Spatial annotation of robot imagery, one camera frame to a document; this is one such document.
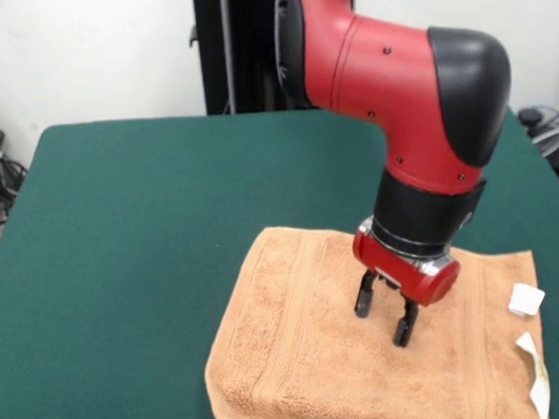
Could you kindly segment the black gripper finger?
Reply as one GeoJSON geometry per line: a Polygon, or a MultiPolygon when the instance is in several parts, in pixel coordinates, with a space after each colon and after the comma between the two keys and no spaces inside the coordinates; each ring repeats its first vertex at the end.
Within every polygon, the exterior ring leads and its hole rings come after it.
{"type": "Polygon", "coordinates": [[[375,272],[369,269],[362,276],[362,281],[358,289],[358,295],[354,306],[356,316],[361,319],[365,319],[369,316],[374,294],[372,287],[378,277],[379,276],[375,272]]]}
{"type": "Polygon", "coordinates": [[[419,313],[419,306],[415,301],[405,297],[405,313],[399,319],[397,328],[393,336],[393,344],[396,347],[405,347],[413,334],[416,319],[419,313]]]}

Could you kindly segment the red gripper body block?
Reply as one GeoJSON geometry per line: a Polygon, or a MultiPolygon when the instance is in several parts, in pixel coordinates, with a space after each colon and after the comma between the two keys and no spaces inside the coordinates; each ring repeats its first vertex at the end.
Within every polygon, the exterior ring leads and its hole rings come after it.
{"type": "Polygon", "coordinates": [[[442,300],[460,273],[459,262],[449,254],[410,260],[384,247],[366,228],[357,229],[352,246],[354,257],[368,271],[390,281],[405,297],[424,307],[442,300]]]}

